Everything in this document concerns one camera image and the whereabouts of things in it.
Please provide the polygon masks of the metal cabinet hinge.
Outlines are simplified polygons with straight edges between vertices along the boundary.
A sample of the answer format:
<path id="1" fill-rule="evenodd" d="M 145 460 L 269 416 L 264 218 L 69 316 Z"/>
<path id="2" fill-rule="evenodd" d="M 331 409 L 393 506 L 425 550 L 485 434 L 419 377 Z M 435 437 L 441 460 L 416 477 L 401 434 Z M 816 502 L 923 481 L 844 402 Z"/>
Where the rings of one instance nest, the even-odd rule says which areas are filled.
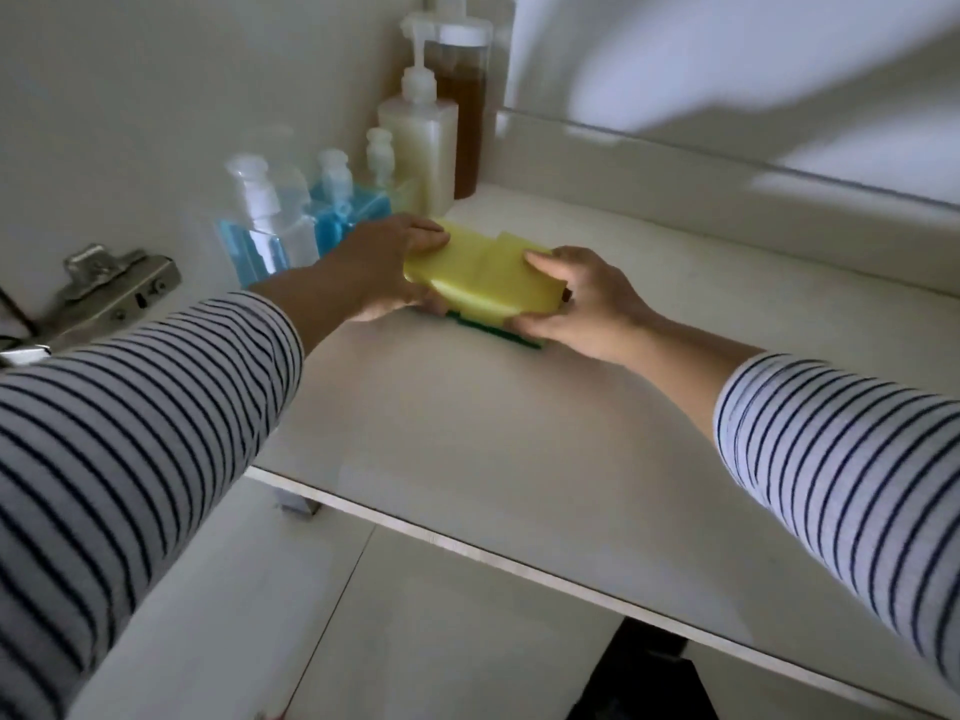
<path id="1" fill-rule="evenodd" d="M 28 315 L 0 288 L 0 321 L 19 326 L 16 334 L 0 328 L 0 371 L 113 336 L 141 321 L 183 283 L 170 257 L 143 249 L 117 256 L 101 243 L 67 257 L 63 267 L 69 283 L 42 317 Z"/>

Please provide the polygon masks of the person's dark trousers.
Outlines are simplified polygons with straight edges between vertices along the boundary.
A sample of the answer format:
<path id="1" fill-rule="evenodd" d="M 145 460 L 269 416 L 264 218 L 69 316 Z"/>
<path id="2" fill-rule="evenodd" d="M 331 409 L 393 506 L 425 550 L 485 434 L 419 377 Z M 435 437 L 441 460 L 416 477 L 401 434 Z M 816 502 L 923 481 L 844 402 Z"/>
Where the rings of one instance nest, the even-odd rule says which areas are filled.
<path id="1" fill-rule="evenodd" d="M 624 617 L 565 720 L 640 720 L 668 666 L 689 641 L 633 617 Z"/>

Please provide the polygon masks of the small clear pump bottle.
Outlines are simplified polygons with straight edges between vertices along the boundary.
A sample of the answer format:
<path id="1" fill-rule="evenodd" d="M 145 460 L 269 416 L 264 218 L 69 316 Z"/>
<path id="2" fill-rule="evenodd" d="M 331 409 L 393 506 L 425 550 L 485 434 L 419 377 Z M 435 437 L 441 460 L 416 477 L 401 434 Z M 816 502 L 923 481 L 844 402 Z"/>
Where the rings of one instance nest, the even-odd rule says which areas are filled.
<path id="1" fill-rule="evenodd" d="M 370 189 L 389 205 L 390 213 L 400 213 L 396 203 L 397 160 L 392 133 L 382 127 L 366 132 L 366 167 Z"/>

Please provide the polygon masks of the person's left hand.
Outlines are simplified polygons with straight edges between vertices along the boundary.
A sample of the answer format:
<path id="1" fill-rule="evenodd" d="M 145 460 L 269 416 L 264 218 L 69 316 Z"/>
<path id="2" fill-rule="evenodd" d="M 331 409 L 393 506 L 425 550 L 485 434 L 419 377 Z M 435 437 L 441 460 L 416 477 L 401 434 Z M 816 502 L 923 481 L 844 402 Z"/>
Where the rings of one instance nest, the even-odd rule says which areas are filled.
<path id="1" fill-rule="evenodd" d="M 405 278 L 406 256 L 436 251 L 449 239 L 435 221 L 411 215 L 357 225 L 318 263 L 324 303 L 341 323 L 371 322 L 404 309 L 402 285 L 423 285 Z"/>

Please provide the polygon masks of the blue liquid foam pump bottle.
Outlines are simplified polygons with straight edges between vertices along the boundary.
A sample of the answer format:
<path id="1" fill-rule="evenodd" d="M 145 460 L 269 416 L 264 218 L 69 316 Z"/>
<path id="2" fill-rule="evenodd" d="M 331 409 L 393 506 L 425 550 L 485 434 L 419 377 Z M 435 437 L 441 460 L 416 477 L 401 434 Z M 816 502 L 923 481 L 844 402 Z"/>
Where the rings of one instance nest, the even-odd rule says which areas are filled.
<path id="1" fill-rule="evenodd" d="M 219 234 L 240 286 L 247 288 L 291 268 L 278 235 L 282 204 L 262 156 L 238 153 L 224 166 L 234 179 L 246 219 L 220 221 Z"/>

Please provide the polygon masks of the blue liquid square bottle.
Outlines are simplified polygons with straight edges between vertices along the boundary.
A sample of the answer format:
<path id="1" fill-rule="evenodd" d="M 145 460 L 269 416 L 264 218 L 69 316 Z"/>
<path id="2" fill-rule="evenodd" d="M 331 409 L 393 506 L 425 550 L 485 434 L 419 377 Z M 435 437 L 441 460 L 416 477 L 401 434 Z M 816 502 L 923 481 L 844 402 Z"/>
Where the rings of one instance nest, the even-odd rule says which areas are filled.
<path id="1" fill-rule="evenodd" d="M 367 221 L 392 214 L 386 192 L 354 182 L 349 156 L 338 148 L 318 154 L 319 177 L 309 188 L 309 211 L 315 222 L 320 257 L 326 256 L 356 228 Z"/>

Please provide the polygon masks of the person's right hand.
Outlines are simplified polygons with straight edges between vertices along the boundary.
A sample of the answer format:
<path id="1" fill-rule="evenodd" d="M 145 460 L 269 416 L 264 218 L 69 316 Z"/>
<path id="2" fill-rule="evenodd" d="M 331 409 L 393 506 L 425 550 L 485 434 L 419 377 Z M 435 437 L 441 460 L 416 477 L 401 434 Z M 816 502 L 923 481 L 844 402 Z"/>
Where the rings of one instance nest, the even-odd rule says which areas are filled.
<path id="1" fill-rule="evenodd" d="M 529 252 L 527 261 L 550 277 L 566 282 L 570 299 L 561 314 L 556 339 L 577 353 L 623 364 L 630 338 L 660 316 L 635 291 L 616 266 L 585 247 L 564 245 L 549 254 Z"/>

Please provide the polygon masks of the metal shelf support bracket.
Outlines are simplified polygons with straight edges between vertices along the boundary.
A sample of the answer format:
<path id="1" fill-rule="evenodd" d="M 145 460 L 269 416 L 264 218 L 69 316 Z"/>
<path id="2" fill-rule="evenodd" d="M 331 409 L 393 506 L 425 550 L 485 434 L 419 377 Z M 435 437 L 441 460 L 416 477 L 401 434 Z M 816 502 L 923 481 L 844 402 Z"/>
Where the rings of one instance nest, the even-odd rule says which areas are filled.
<path id="1" fill-rule="evenodd" d="M 316 500 L 279 487 L 273 489 L 273 495 L 276 505 L 285 514 L 296 517 L 298 520 L 311 520 L 322 507 L 322 504 Z"/>

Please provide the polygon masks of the yellow green scrub sponge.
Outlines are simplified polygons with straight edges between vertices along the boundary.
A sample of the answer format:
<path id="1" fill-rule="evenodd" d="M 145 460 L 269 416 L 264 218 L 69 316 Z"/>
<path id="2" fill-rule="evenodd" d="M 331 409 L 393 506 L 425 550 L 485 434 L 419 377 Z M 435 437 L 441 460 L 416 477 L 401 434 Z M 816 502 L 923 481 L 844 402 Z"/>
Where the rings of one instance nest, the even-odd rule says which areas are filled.
<path id="1" fill-rule="evenodd" d="M 551 315 L 565 303 L 567 282 L 531 265 L 528 253 L 549 254 L 549 248 L 501 231 L 479 255 L 465 292 L 448 296 L 454 320 L 498 338 L 540 350 L 541 338 L 522 336 L 508 321 L 524 313 Z"/>
<path id="2" fill-rule="evenodd" d="M 410 282 L 430 286 L 449 311 L 462 315 L 471 305 L 481 264 L 496 239 L 445 218 L 435 222 L 448 233 L 447 244 L 407 255 L 403 274 Z"/>

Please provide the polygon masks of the person's left forearm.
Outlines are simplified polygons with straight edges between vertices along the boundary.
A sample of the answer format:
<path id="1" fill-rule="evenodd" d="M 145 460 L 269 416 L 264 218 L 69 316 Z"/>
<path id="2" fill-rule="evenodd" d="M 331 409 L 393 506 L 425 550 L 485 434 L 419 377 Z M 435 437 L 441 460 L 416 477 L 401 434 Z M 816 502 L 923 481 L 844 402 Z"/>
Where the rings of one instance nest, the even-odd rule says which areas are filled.
<path id="1" fill-rule="evenodd" d="M 235 291 L 0 372 L 0 720 L 64 720 L 278 426 L 307 348 Z"/>

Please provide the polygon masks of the amber liquid pump bottle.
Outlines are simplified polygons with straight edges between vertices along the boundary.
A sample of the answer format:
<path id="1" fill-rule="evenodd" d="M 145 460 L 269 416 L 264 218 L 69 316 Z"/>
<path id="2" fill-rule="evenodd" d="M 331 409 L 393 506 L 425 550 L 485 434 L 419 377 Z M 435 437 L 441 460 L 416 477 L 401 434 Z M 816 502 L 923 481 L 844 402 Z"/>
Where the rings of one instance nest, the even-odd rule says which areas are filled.
<path id="1" fill-rule="evenodd" d="M 494 26 L 472 17 L 467 0 L 434 0 L 437 38 L 425 48 L 425 61 L 437 79 L 438 96 L 458 106 L 454 199 L 471 197 L 477 187 L 484 132 L 487 76 Z"/>

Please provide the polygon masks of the cream liquid pump bottle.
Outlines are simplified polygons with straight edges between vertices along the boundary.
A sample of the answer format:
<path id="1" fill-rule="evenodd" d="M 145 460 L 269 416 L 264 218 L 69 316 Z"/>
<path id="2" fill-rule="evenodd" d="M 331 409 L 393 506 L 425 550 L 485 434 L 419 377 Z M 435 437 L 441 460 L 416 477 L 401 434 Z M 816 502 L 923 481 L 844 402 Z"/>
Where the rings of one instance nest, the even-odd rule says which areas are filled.
<path id="1" fill-rule="evenodd" d="M 399 94 L 378 105 L 377 119 L 391 134 L 399 168 L 422 186 L 424 215 L 441 217 L 454 201 L 459 107 L 439 96 L 437 76 L 426 66 L 426 43 L 437 38 L 435 17 L 413 12 L 400 27 L 414 61 L 402 73 Z"/>

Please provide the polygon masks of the person's right forearm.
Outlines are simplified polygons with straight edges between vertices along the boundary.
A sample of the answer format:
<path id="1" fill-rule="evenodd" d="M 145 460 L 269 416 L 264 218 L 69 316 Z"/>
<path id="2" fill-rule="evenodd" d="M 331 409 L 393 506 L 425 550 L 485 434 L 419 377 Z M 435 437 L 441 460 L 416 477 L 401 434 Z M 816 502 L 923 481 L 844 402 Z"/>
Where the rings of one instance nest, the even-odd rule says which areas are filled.
<path id="1" fill-rule="evenodd" d="M 760 351 L 711 408 L 733 481 L 960 694 L 960 399 Z"/>

